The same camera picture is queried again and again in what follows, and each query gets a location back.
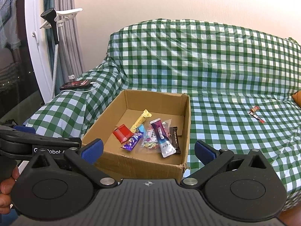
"white wall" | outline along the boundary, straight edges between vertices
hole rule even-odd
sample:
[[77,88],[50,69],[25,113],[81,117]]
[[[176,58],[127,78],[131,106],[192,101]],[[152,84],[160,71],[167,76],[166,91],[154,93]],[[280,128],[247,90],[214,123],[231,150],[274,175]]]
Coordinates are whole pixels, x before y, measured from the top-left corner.
[[301,44],[301,0],[75,0],[85,69],[105,57],[109,35],[157,18],[197,19],[243,26]]

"green and white checkered cloth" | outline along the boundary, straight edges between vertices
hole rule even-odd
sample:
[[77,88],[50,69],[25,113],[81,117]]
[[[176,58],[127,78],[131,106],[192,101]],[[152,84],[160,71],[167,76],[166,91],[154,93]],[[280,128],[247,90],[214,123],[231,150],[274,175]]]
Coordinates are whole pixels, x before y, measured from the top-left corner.
[[[260,149],[287,189],[285,209],[301,200],[301,89],[297,42],[232,25],[155,19],[111,35],[103,63],[79,79],[100,86],[63,92],[27,126],[53,137],[82,137],[122,89],[188,93],[191,136],[185,175],[203,165],[196,140],[238,154]],[[265,123],[248,114],[254,105]]]

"yellow snack bar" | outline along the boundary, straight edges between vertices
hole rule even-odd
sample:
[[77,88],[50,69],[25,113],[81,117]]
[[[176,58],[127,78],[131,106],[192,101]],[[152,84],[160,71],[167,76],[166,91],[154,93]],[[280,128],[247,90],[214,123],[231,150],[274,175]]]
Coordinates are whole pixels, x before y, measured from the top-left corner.
[[144,110],[142,115],[136,120],[134,125],[130,128],[130,131],[132,133],[136,132],[136,129],[146,120],[146,118],[151,117],[151,113],[149,113],[147,110]]

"pink and purple tube package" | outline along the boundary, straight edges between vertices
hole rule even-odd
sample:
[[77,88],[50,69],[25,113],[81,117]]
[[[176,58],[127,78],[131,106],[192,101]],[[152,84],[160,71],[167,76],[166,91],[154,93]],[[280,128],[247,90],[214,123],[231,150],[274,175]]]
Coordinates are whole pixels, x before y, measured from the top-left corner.
[[121,148],[131,151],[142,136],[143,133],[136,132]]
[[169,155],[174,154],[176,152],[176,149],[171,145],[170,140],[168,139],[166,132],[163,128],[161,119],[155,119],[151,121],[150,124],[155,131],[158,143],[161,148],[162,156],[165,158]]

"braided hose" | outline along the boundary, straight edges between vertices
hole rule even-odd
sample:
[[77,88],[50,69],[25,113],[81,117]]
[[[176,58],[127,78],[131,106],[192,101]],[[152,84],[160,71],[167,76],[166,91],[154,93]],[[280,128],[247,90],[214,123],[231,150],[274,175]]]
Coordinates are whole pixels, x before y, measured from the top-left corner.
[[52,91],[51,91],[51,98],[55,97],[55,83],[56,83],[56,71],[58,67],[58,44],[55,45],[55,58],[53,64],[53,77],[52,77]]

